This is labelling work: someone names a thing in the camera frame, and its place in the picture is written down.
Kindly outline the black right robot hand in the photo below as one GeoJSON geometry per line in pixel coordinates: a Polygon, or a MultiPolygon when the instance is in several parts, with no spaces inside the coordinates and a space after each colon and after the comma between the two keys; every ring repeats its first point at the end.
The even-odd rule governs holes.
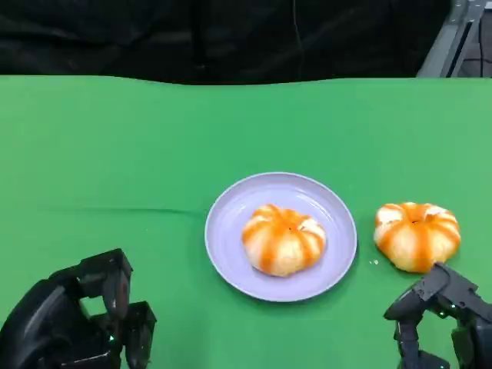
{"type": "Polygon", "coordinates": [[[460,368],[491,367],[491,305],[477,294],[476,284],[437,262],[384,313],[385,319],[395,322],[399,368],[450,366],[448,361],[419,347],[417,326],[425,311],[456,320],[451,339],[460,368]]]}

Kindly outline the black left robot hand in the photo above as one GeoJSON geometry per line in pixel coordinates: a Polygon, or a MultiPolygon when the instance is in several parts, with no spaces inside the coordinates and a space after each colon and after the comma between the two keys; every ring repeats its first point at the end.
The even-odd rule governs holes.
{"type": "Polygon", "coordinates": [[[132,267],[122,249],[41,279],[1,329],[3,368],[146,368],[157,319],[130,301],[132,267]]]}

